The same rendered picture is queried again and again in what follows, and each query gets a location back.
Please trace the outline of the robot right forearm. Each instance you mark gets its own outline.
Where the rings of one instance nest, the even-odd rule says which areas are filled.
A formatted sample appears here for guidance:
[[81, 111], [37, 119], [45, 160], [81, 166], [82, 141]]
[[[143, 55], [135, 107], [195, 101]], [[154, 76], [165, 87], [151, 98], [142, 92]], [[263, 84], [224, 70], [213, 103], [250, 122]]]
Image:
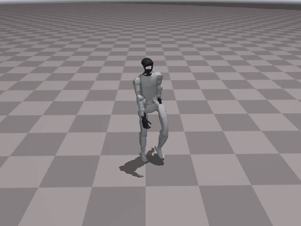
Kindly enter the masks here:
[[137, 105], [139, 107], [140, 116], [143, 117], [144, 116], [143, 113], [145, 112], [145, 109], [144, 109], [144, 106], [143, 106], [143, 102], [139, 101], [139, 97], [138, 96], [136, 97], [136, 100], [137, 100]]

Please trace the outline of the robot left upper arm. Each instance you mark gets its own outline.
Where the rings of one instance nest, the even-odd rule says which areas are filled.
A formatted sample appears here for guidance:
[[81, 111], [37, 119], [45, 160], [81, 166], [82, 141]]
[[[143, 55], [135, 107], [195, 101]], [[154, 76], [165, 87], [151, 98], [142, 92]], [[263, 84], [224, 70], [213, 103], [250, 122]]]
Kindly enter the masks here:
[[163, 75], [160, 73], [160, 72], [155, 72], [156, 75], [158, 76], [158, 86], [157, 86], [157, 91], [160, 91], [163, 89], [161, 83], [162, 83], [162, 78], [163, 78]]

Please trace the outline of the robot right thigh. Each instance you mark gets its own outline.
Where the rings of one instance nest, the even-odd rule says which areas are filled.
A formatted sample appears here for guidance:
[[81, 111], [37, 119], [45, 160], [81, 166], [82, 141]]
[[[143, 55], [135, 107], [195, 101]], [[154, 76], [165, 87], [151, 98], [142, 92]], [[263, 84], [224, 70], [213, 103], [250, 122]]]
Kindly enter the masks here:
[[[145, 107], [144, 107], [144, 109], [145, 109], [145, 113], [146, 113], [146, 118], [148, 119], [147, 110], [146, 110]], [[138, 115], [139, 115], [139, 117], [140, 117], [139, 123], [140, 123], [140, 128], [141, 128], [141, 137], [147, 137], [147, 129], [145, 129], [145, 128], [143, 127], [143, 124], [142, 124], [142, 118], [141, 118], [141, 116], [140, 116], [140, 112], [139, 112], [139, 111], [138, 111]]]

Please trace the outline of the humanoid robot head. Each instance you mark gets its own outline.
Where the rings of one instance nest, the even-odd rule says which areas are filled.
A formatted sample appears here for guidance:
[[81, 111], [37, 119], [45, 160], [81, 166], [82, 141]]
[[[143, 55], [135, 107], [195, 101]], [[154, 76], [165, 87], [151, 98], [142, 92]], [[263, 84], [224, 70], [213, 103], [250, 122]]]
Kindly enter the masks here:
[[[152, 73], [150, 73], [150, 72], [153, 69], [153, 61], [150, 58], [144, 58], [141, 63], [143, 65], [144, 69], [145, 69], [145, 71], [144, 71], [144, 73], [146, 73], [145, 76], [151, 76]], [[147, 67], [147, 66], [151, 66], [151, 69], [146, 69], [145, 67]]]

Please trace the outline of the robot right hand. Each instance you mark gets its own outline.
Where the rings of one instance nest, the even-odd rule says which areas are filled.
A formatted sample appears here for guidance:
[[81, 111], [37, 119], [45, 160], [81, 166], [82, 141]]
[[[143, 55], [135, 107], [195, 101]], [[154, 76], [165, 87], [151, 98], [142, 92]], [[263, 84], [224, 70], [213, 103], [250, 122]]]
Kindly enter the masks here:
[[151, 128], [151, 127], [148, 125], [148, 123], [149, 123], [149, 124], [151, 124], [151, 123], [147, 120], [147, 118], [146, 118], [146, 113], [144, 112], [143, 114], [144, 114], [144, 116], [141, 117], [141, 118], [142, 118], [142, 124], [143, 124], [143, 127], [144, 127], [145, 129], [149, 129], [149, 128]]

